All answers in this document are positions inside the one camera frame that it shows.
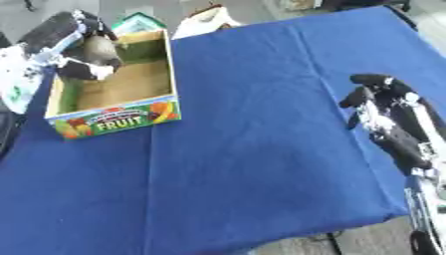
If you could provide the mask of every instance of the printed fruit graphic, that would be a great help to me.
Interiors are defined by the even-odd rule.
[[[76,130],[83,135],[92,135],[93,134],[92,128],[85,124],[77,126]]]
[[[107,110],[104,110],[104,113],[114,113],[114,112],[119,112],[119,111],[123,111],[124,108],[109,108]]]
[[[82,118],[78,118],[78,119],[67,120],[67,123],[70,124],[72,127],[76,127],[79,125],[84,125],[86,123],[86,121]]]
[[[173,112],[173,103],[171,102],[161,102],[161,103],[154,103],[150,105],[150,111],[160,114],[160,116],[153,120],[155,124],[159,124],[167,120],[167,118],[172,114]]]
[[[65,138],[74,139],[78,137],[78,132],[68,123],[62,120],[56,120],[54,127],[58,132],[60,132]]]
[[[174,119],[177,119],[177,118],[178,118],[178,114],[176,114],[176,113],[171,113],[169,115],[169,117],[168,117],[169,120],[174,120]]]
[[[154,121],[154,120],[158,119],[160,116],[161,116],[161,114],[159,114],[159,113],[150,112],[150,113],[148,113],[147,118],[151,121]]]

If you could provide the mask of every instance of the blue tablecloth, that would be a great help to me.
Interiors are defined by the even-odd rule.
[[[175,41],[173,53],[184,121],[153,128],[145,255],[406,213],[402,175],[337,106],[351,74],[391,74],[446,117],[446,61],[389,10],[242,27]]]
[[[402,176],[336,106],[350,74],[377,72],[446,116],[446,62],[392,13],[247,26],[173,55],[184,120],[154,128],[63,141],[45,83],[0,164],[0,254],[212,254],[406,213]]]

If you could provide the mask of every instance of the floor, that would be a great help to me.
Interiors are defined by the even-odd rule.
[[[100,14],[109,24],[135,11],[142,11],[175,28],[181,19],[208,0],[33,0],[39,8],[30,13],[19,0],[0,0],[0,30],[13,42],[55,12],[74,8]],[[278,0],[219,0],[231,15],[245,24],[314,15],[324,11],[284,12]],[[420,35],[446,56],[446,2],[413,0],[408,15],[418,23]],[[410,232],[405,217],[390,222],[347,230],[337,240],[345,255],[410,254],[407,236]],[[329,242],[294,238],[274,242],[251,252],[252,255],[332,255]]]

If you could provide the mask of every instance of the white bag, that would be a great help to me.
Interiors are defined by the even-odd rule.
[[[211,33],[228,25],[242,26],[240,22],[231,18],[226,7],[219,6],[184,19],[172,39]]]

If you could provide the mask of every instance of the fruit box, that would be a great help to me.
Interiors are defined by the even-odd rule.
[[[181,119],[167,32],[119,37],[122,67],[101,82],[56,77],[45,119],[66,139]]]

